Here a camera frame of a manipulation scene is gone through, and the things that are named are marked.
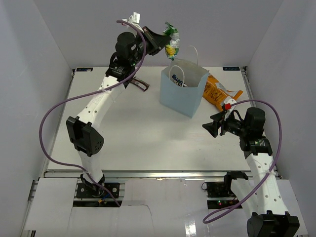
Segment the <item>green Fox's tea candy bag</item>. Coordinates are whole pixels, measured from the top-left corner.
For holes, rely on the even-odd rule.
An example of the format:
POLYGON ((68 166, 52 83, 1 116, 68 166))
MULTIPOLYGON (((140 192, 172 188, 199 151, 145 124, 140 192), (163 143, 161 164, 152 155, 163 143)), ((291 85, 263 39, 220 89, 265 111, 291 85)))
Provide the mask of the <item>green Fox's tea candy bag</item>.
POLYGON ((169 36, 171 40, 165 46, 165 54, 168 59, 174 60, 180 48, 180 36, 178 30, 169 22, 165 22, 166 27, 163 31, 164 36, 169 36))

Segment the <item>orange chips bag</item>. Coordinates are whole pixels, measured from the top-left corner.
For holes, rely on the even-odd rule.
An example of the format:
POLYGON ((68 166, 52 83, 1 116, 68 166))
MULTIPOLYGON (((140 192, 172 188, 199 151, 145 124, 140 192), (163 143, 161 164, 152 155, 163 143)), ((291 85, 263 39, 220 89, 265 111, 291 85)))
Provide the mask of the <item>orange chips bag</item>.
POLYGON ((216 79, 213 75, 209 75, 207 78, 207 82, 205 84, 204 92, 202 97, 214 105, 219 111, 222 111, 222 106, 224 101, 231 97, 236 100, 243 94, 242 90, 230 91, 227 90, 218 79, 216 79))

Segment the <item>blue snack bag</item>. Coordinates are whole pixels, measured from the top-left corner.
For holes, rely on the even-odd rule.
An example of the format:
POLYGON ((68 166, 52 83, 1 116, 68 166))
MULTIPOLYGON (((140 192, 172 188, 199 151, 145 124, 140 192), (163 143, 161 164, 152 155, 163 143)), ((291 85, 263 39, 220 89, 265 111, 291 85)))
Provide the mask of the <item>blue snack bag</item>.
POLYGON ((175 74, 173 74, 171 78, 172 78, 173 83, 176 84, 177 86, 187 87, 187 85, 182 80, 180 80, 175 74))

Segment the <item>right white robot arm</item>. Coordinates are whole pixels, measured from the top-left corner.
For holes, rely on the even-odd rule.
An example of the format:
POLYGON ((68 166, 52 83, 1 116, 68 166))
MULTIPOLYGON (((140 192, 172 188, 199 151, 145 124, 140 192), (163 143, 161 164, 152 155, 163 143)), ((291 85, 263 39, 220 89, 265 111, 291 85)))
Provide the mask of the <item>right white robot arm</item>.
POLYGON ((231 133, 239 137, 239 146, 250 168, 253 182, 241 171, 229 171, 224 177, 223 192, 236 196, 247 216, 247 234, 250 237, 293 237, 300 223, 289 213, 278 188, 273 171, 276 156, 264 136, 265 112, 259 108, 247 109, 244 118, 235 118, 237 110, 227 109, 211 116, 212 122, 202 127, 213 137, 231 133))

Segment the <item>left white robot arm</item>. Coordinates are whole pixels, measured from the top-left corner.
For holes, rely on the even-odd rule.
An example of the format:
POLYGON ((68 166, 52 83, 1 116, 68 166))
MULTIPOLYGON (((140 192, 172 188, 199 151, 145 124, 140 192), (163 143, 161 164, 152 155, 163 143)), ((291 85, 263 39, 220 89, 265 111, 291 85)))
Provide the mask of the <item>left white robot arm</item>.
POLYGON ((121 33, 100 85, 101 93, 96 94, 76 117, 68 117, 66 120, 70 141, 78 151, 85 169, 80 179, 93 197, 104 193, 105 178, 99 166, 99 152, 104 145, 104 138, 98 132, 101 121, 115 99, 132 81, 135 66, 142 60, 143 55, 156 55, 170 41, 168 33, 160 35, 147 27, 142 28, 140 35, 132 32, 121 33))

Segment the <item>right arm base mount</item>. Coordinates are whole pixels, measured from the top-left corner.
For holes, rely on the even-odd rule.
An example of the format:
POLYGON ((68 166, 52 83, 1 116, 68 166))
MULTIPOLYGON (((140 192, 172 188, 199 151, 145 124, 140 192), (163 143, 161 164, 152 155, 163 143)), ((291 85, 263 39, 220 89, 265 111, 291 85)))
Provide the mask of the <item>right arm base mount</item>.
POLYGON ((224 182, 203 182, 201 188, 207 193, 208 209, 221 209, 238 203, 237 197, 226 190, 224 182))

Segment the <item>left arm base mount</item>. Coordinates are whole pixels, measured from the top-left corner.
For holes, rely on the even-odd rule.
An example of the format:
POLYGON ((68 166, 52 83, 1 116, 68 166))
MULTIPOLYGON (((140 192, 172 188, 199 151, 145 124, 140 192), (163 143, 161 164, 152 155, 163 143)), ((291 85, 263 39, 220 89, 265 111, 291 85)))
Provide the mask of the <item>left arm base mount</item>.
MULTIPOLYGON (((112 194, 115 199, 119 198, 120 183, 104 183, 104 187, 112 194)), ((95 191, 82 182, 78 183, 77 185, 75 202, 89 202, 97 206, 113 204, 114 207, 117 207, 117 204, 115 201, 113 201, 111 195, 107 191, 104 189, 98 189, 95 191)))

